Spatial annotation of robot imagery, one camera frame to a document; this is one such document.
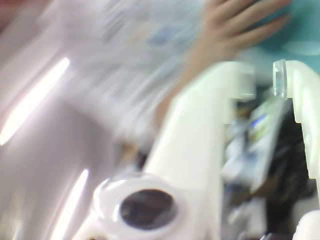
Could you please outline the person's right hand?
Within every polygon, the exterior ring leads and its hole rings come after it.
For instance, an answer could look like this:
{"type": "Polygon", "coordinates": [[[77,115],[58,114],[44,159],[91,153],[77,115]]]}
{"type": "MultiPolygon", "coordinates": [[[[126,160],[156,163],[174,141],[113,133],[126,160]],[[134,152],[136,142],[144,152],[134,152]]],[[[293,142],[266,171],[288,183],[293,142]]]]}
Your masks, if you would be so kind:
{"type": "Polygon", "coordinates": [[[290,0],[208,0],[204,7],[200,38],[230,55],[256,45],[278,32],[288,21],[284,13],[259,25],[290,0]]]}

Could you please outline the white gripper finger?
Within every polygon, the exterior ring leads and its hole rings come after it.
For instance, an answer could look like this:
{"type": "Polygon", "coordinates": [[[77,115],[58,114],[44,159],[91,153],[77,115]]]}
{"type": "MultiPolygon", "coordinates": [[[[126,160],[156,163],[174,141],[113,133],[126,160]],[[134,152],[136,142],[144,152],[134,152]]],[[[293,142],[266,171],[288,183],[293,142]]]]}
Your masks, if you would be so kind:
{"type": "Polygon", "coordinates": [[[238,100],[255,98],[255,76],[252,65],[220,63],[172,102],[146,162],[146,172],[167,182],[182,207],[162,240],[220,239],[225,127],[238,100]]]}
{"type": "Polygon", "coordinates": [[[297,60],[273,63],[273,94],[292,99],[295,122],[301,124],[310,179],[320,178],[320,75],[297,60]]]}

